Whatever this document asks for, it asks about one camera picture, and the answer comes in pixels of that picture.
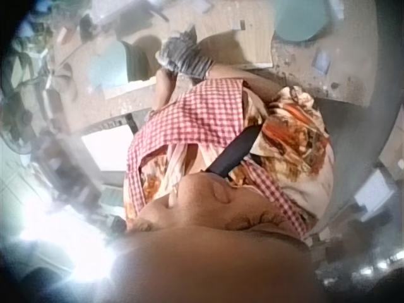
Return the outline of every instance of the pink gingham fabric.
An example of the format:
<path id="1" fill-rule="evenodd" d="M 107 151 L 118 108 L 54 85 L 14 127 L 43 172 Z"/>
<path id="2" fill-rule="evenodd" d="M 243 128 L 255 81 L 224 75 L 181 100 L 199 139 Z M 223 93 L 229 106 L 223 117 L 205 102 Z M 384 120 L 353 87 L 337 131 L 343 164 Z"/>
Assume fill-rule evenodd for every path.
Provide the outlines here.
<path id="1" fill-rule="evenodd" d="M 128 150 L 126 179 L 136 213 L 145 206 L 140 181 L 141 161 L 150 153 L 179 143 L 213 144 L 225 148 L 243 130 L 242 80 L 206 80 L 151 116 Z M 307 232 L 293 202 L 262 167 L 246 158 L 251 179 L 270 203 L 290 220 L 301 237 Z"/>

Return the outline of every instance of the table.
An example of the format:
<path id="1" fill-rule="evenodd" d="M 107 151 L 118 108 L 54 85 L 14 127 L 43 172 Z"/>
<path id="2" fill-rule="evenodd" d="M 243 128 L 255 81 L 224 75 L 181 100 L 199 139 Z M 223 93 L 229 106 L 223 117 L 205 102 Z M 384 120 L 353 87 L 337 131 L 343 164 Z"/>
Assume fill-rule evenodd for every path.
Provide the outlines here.
<path id="1" fill-rule="evenodd" d="M 370 103 L 377 64 L 376 6 L 369 0 L 344 0 L 344 19 L 334 22 L 314 41 L 289 44 L 272 39 L 273 9 L 271 1 L 233 0 L 217 1 L 210 11 L 201 14 L 193 10 L 189 1 L 174 1 L 163 13 L 166 23 L 154 16 L 151 27 L 139 30 L 123 40 L 136 43 L 146 50 L 153 74 L 158 64 L 154 59 L 162 40 L 173 30 L 185 30 L 196 25 L 202 46 L 214 60 L 242 68 L 268 68 L 283 79 L 284 85 L 300 84 L 315 97 L 330 98 L 363 107 Z M 72 131 L 77 131 L 100 121 L 128 112 L 150 107 L 154 97 L 153 79 L 133 90 L 118 88 L 118 92 L 96 92 L 87 79 L 88 62 L 114 41 L 113 36 L 99 36 L 80 46 L 78 33 L 72 45 L 56 45 L 55 58 L 61 62 L 69 51 L 74 54 L 67 60 L 73 69 L 78 87 L 78 99 L 64 102 L 64 110 Z M 327 74 L 312 67 L 316 51 L 322 49 L 331 58 Z M 180 84 L 187 90 L 189 82 Z"/>

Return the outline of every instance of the concrete floor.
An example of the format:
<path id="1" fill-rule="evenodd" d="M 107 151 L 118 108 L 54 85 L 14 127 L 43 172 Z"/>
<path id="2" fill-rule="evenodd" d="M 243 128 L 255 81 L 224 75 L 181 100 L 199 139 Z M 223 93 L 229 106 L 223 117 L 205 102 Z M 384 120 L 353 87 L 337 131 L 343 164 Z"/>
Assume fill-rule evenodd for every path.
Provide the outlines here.
<path id="1" fill-rule="evenodd" d="M 403 7 L 397 0 L 376 0 L 379 55 L 371 104 L 318 100 L 335 152 L 335 185 L 323 228 L 346 206 L 371 173 L 403 103 Z"/>

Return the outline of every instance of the hand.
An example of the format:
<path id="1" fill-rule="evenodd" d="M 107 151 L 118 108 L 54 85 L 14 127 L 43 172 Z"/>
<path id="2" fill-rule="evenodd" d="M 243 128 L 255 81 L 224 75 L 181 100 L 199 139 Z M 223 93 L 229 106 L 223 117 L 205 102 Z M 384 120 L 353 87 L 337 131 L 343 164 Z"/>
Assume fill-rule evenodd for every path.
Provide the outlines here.
<path id="1" fill-rule="evenodd" d="M 201 53 L 196 34 L 191 31 L 173 34 L 156 54 L 157 61 L 175 73 L 203 80 L 213 60 Z"/>
<path id="2" fill-rule="evenodd" d="M 156 74 L 156 99 L 152 110 L 161 109 L 164 105 L 170 102 L 172 93 L 175 90 L 177 83 L 177 74 L 160 68 Z"/>

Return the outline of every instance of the red checkered cloth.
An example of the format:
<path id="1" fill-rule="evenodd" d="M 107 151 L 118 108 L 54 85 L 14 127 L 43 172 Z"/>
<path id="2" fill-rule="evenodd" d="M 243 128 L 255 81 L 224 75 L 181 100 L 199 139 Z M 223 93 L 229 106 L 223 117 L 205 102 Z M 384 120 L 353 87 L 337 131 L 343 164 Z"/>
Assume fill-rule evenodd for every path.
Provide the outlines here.
<path id="1" fill-rule="evenodd" d="M 179 143 L 213 144 L 225 148 L 243 130 L 242 80 L 207 80 L 155 113 L 134 136 L 128 151 L 129 197 L 136 213 L 145 206 L 139 168 L 155 150 Z M 250 158 L 245 159 L 256 187 L 276 204 L 301 237 L 307 227 L 293 202 L 269 173 Z"/>

